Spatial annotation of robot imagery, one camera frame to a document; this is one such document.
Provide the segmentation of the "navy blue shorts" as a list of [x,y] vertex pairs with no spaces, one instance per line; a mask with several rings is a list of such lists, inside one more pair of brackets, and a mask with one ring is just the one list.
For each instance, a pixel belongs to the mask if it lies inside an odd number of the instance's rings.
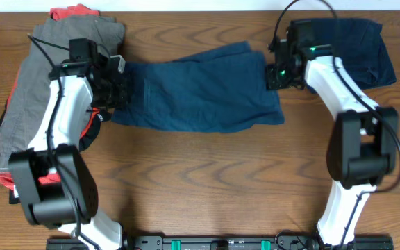
[[267,90],[265,56],[237,42],[169,62],[128,62],[128,104],[112,121],[162,131],[235,133],[285,121],[277,92]]

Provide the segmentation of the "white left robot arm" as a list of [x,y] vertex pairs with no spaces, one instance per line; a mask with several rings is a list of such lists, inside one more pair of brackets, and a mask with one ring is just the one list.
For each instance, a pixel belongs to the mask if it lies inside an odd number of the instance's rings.
[[40,127],[27,150],[13,153],[8,162],[26,220],[68,233],[88,249],[125,249],[123,228],[100,209],[97,185],[79,151],[97,69],[88,62],[64,62],[49,78]]

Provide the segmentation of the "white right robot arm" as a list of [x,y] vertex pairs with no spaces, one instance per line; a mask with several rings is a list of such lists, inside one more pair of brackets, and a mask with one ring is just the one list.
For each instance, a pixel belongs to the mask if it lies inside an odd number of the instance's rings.
[[270,90],[312,88],[334,119],[326,152],[332,178],[325,211],[307,249],[393,249],[392,238],[357,236],[355,227],[368,198],[400,183],[399,116],[370,99],[351,79],[329,45],[304,46],[281,40],[271,49]]

